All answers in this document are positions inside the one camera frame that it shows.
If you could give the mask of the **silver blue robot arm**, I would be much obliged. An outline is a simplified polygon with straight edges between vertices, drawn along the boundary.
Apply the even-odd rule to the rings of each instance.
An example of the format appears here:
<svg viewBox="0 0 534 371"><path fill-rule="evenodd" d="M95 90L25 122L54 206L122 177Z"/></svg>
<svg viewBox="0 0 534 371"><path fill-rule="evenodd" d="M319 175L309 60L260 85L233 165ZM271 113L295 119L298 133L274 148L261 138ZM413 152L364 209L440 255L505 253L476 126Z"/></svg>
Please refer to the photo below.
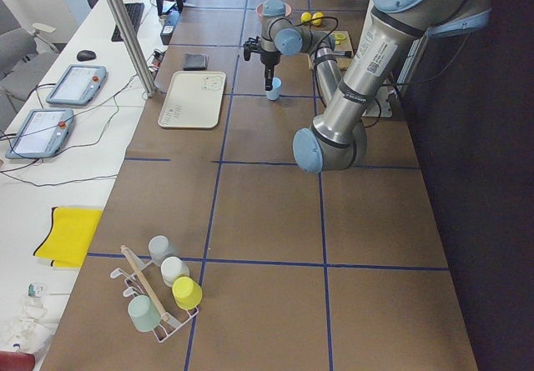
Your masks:
<svg viewBox="0 0 534 371"><path fill-rule="evenodd" d="M350 66L341 73L333 38L293 24L280 0L263 4L260 37L244 46L265 65L265 88L272 89L274 67L281 56L307 53L318 73L325 111L293 139L297 165L309 173L343 170L365 156L366 132L361 121L402 51L423 35L449 37L487 25L491 0L372 0L370 27L360 38Z"/></svg>

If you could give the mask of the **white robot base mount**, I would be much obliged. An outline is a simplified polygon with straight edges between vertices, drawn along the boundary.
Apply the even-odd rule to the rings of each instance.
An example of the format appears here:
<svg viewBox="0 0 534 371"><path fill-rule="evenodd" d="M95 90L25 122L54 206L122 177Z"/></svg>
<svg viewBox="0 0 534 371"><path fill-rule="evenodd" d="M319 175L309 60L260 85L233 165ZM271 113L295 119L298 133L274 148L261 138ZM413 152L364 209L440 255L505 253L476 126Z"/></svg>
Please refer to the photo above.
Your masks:
<svg viewBox="0 0 534 371"><path fill-rule="evenodd" d="M389 101L390 89L388 87L381 87L377 91L375 98L367 106L363 113L364 117L377 118L378 115L382 118L391 118L393 116L392 107Z"/></svg>

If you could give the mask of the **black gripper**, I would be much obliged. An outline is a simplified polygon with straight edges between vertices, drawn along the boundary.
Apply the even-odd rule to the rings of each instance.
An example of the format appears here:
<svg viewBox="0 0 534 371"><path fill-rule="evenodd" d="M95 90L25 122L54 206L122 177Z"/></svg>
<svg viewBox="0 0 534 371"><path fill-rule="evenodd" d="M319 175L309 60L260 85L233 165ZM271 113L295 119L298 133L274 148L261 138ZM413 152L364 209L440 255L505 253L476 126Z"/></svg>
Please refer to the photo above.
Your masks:
<svg viewBox="0 0 534 371"><path fill-rule="evenodd" d="M263 50L260 54L260 61L264 64L264 89L268 92L273 89L274 70L275 66L280 63L280 52Z"/></svg>

